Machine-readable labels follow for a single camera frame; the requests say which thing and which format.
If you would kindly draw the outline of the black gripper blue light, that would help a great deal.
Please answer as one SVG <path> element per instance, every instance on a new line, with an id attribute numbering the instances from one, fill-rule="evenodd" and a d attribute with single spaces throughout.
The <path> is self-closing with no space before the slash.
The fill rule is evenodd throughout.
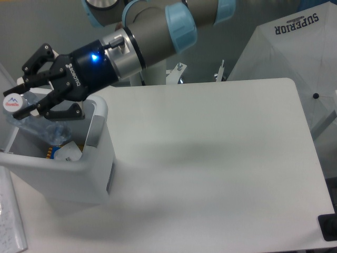
<path id="1" fill-rule="evenodd" d="M 124 40 L 117 38 L 107 45 L 95 40 L 70 54 L 60 54 L 55 59 L 55 53 L 47 43 L 43 44 L 23 64 L 23 82 L 3 92 L 4 96 L 11 93 L 23 94 L 28 105 L 13 113 L 17 120 L 29 116 L 43 117 L 47 120 L 82 120 L 85 113 L 77 103 L 84 101 L 90 94 L 95 93 L 118 81 L 117 72 L 108 58 L 108 50 L 124 44 Z M 53 62 L 51 69 L 38 73 L 46 63 Z M 60 77 L 60 69 L 65 74 Z M 54 91 L 39 99 L 31 88 L 46 85 L 48 81 L 59 94 Z M 54 110 L 61 103 L 74 101 L 65 110 Z"/>

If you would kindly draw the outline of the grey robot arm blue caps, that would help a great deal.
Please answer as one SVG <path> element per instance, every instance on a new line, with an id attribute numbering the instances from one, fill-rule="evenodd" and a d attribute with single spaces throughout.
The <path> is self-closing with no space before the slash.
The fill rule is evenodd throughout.
<path id="1" fill-rule="evenodd" d="M 5 91 L 14 118 L 51 121 L 84 117 L 82 102 L 109 85 L 179 54 L 197 41 L 197 29 L 230 19 L 236 1 L 83 1 L 94 24 L 122 27 L 69 54 L 43 44 Z"/>

